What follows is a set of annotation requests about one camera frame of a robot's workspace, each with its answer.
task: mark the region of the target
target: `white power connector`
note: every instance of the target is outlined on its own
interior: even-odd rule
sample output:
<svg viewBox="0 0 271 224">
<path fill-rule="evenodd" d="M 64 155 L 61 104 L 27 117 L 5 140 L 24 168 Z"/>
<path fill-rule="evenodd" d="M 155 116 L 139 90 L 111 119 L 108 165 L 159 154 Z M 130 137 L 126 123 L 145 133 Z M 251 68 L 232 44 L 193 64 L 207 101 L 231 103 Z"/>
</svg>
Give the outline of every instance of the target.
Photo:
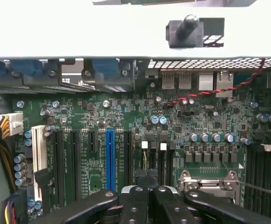
<svg viewBox="0 0 271 224">
<path fill-rule="evenodd" d="M 2 116 L 9 118 L 9 124 L 10 124 L 9 136 L 23 133 L 23 113 L 1 114 L 0 120 L 2 119 Z"/>
</svg>

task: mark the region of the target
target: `screw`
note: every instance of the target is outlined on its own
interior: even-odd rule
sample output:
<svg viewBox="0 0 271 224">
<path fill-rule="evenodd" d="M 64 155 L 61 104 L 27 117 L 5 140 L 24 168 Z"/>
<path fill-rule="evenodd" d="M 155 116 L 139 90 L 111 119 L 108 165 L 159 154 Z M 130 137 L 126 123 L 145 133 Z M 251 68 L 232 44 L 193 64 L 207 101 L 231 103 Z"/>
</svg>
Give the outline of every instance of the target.
<svg viewBox="0 0 271 224">
<path fill-rule="evenodd" d="M 113 196 L 113 193 L 111 193 L 111 192 L 107 192 L 107 193 L 105 194 L 105 196 L 107 196 L 107 197 L 111 197 L 111 196 Z"/>
<path fill-rule="evenodd" d="M 166 189 L 165 189 L 164 187 L 160 187 L 159 190 L 160 190 L 161 192 L 166 191 Z"/>
<path fill-rule="evenodd" d="M 122 76 L 127 76 L 127 75 L 128 75 L 127 70 L 122 70 Z"/>
<path fill-rule="evenodd" d="M 135 190 L 136 191 L 143 191 L 143 189 L 141 187 L 137 187 Z"/>
<path fill-rule="evenodd" d="M 190 196 L 192 196 L 192 197 L 198 197 L 198 194 L 195 193 L 195 192 L 190 192 Z"/>
<path fill-rule="evenodd" d="M 56 76 L 56 72 L 51 70 L 51 71 L 48 72 L 48 76 L 49 77 L 55 77 Z"/>
</svg>

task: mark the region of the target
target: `electrolytic capacitor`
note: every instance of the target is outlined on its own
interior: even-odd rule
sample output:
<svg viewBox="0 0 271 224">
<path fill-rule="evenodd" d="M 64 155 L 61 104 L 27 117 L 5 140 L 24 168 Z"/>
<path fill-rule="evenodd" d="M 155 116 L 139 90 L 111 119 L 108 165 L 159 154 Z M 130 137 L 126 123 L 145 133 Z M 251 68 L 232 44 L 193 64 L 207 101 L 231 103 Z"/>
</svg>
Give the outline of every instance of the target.
<svg viewBox="0 0 271 224">
<path fill-rule="evenodd" d="M 27 181 L 27 179 L 25 177 L 20 178 L 20 179 L 16 179 L 15 185 L 19 187 L 19 186 L 23 185 L 26 181 Z"/>
<path fill-rule="evenodd" d="M 14 157 L 14 163 L 21 163 L 23 161 L 25 161 L 25 155 L 22 153 Z"/>
<path fill-rule="evenodd" d="M 37 201 L 34 205 L 36 210 L 40 210 L 42 208 L 42 202 L 41 201 Z"/>
<path fill-rule="evenodd" d="M 197 141 L 197 134 L 195 134 L 195 133 L 190 134 L 189 139 L 193 142 L 196 142 Z"/>
<path fill-rule="evenodd" d="M 158 117 L 155 115 L 151 116 L 150 120 L 151 120 L 151 123 L 154 125 L 158 124 L 158 122 L 159 122 Z"/>
<path fill-rule="evenodd" d="M 15 164 L 14 170 L 17 172 L 21 171 L 23 168 L 25 168 L 25 165 L 26 165 L 25 162 Z"/>
<path fill-rule="evenodd" d="M 20 178 L 23 178 L 25 174 L 26 174 L 26 170 L 22 169 L 21 171 L 16 172 L 14 176 L 16 179 L 20 179 Z"/>
<path fill-rule="evenodd" d="M 27 139 L 32 138 L 32 131 L 26 131 L 26 132 L 24 133 L 24 137 L 26 137 Z"/>
<path fill-rule="evenodd" d="M 208 142 L 209 141 L 209 136 L 207 134 L 203 133 L 203 134 L 200 135 L 200 139 L 203 142 Z"/>
<path fill-rule="evenodd" d="M 49 110 L 41 110 L 40 111 L 40 116 L 42 117 L 47 117 L 50 115 L 50 111 Z"/>
<path fill-rule="evenodd" d="M 165 116 L 159 116 L 158 120 L 162 125 L 167 123 L 167 118 Z"/>
<path fill-rule="evenodd" d="M 224 140 L 225 140 L 226 142 L 229 142 L 229 143 L 234 142 L 234 136 L 231 135 L 230 133 L 227 133 L 227 134 L 225 134 L 225 136 L 224 136 Z"/>
<path fill-rule="evenodd" d="M 212 135 L 212 140 L 213 140 L 214 142 L 220 142 L 220 135 L 217 134 L 217 133 L 213 134 L 213 135 Z"/>
<path fill-rule="evenodd" d="M 251 141 L 250 138 L 241 138 L 241 139 L 240 139 L 240 142 L 241 142 L 242 144 L 247 145 L 247 146 L 249 146 L 249 145 L 252 143 L 252 141 Z"/>
<path fill-rule="evenodd" d="M 263 123 L 266 123 L 268 122 L 269 120 L 269 115 L 268 114 L 261 114 L 259 113 L 257 116 L 256 116 L 257 120 L 259 122 L 263 122 Z"/>
<path fill-rule="evenodd" d="M 24 144 L 26 145 L 26 146 L 32 146 L 32 140 L 31 139 L 25 139 L 25 141 L 24 141 Z"/>
</svg>

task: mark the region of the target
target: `black pcie slot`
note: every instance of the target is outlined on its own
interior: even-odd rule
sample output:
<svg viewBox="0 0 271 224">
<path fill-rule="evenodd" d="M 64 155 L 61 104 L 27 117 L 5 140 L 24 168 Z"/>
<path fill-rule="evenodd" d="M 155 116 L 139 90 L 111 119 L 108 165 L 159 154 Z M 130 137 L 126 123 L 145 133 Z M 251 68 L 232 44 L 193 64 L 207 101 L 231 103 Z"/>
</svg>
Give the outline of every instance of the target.
<svg viewBox="0 0 271 224">
<path fill-rule="evenodd" d="M 172 175 L 173 175 L 173 150 L 167 151 L 167 176 L 166 176 L 166 183 L 165 185 L 171 186 L 172 185 Z"/>
<path fill-rule="evenodd" d="M 125 185 L 133 184 L 133 164 L 132 164 L 132 132 L 124 131 L 124 175 Z"/>
<path fill-rule="evenodd" d="M 80 132 L 71 132 L 72 169 L 73 169 L 73 198 L 74 201 L 81 199 L 81 155 L 80 155 Z"/>
<path fill-rule="evenodd" d="M 56 204 L 63 207 L 65 205 L 65 156 L 62 130 L 53 133 L 53 155 Z"/>
</svg>

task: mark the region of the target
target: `green circuit board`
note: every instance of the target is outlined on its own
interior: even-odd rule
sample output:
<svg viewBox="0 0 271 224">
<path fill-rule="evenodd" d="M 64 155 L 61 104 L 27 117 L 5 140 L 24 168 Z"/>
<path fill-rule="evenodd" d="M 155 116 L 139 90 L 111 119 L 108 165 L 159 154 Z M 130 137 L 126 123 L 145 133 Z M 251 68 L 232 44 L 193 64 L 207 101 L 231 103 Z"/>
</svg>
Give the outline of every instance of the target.
<svg viewBox="0 0 271 224">
<path fill-rule="evenodd" d="M 211 97 L 194 98 L 192 105 L 184 109 L 178 103 L 173 107 L 164 107 L 164 102 L 172 102 L 176 95 L 187 95 L 189 92 L 176 92 L 166 90 L 145 89 L 141 93 L 86 93 L 64 95 L 25 95 L 13 99 L 14 111 L 23 112 L 24 127 L 28 131 L 33 126 L 54 125 L 55 131 L 62 130 L 62 142 L 64 150 L 64 204 L 66 206 L 75 201 L 73 194 L 76 182 L 72 173 L 76 171 L 74 152 L 72 151 L 72 132 L 79 134 L 80 145 L 80 197 L 84 198 L 100 189 L 106 188 L 106 149 L 105 131 L 115 130 L 115 190 L 120 192 L 126 185 L 124 170 L 124 131 L 132 134 L 132 177 L 136 183 L 135 170 L 142 168 L 142 141 L 155 142 L 159 150 L 160 142 L 167 142 L 173 150 L 173 165 L 171 181 L 165 185 L 177 187 L 178 180 L 183 170 L 188 170 L 193 178 L 224 178 L 230 170 L 236 171 L 240 181 L 245 180 L 246 146 L 240 142 L 242 137 L 250 137 L 254 142 L 266 143 L 271 141 L 271 124 L 259 123 L 256 119 L 259 113 L 271 113 L 271 90 L 261 90 L 256 94 L 249 89 L 234 91 L 229 99 Z M 25 106 L 19 109 L 16 102 L 24 101 Z M 59 107 L 54 108 L 53 102 L 59 102 Z M 259 107 L 256 109 L 250 103 L 256 101 Z M 40 111 L 50 111 L 49 116 L 40 116 Z M 166 124 L 151 122 L 152 116 L 165 116 Z M 96 152 L 89 151 L 89 132 L 95 131 Z M 200 137 L 203 133 L 209 136 L 218 134 L 220 142 L 192 142 L 191 134 Z M 225 140 L 226 134 L 234 137 L 234 142 Z M 25 137 L 22 135 L 16 140 L 16 152 L 24 153 Z M 51 178 L 54 177 L 54 140 L 47 137 L 48 168 Z M 192 161 L 186 159 L 186 153 L 202 152 L 228 154 L 236 156 L 227 160 L 200 161 L 193 157 Z M 33 186 L 33 166 L 28 164 L 29 180 L 23 188 Z M 164 162 L 164 176 L 167 175 L 166 158 Z M 240 197 L 240 205 L 243 206 L 244 195 Z M 51 188 L 51 208 L 57 209 L 54 188 Z"/>
</svg>

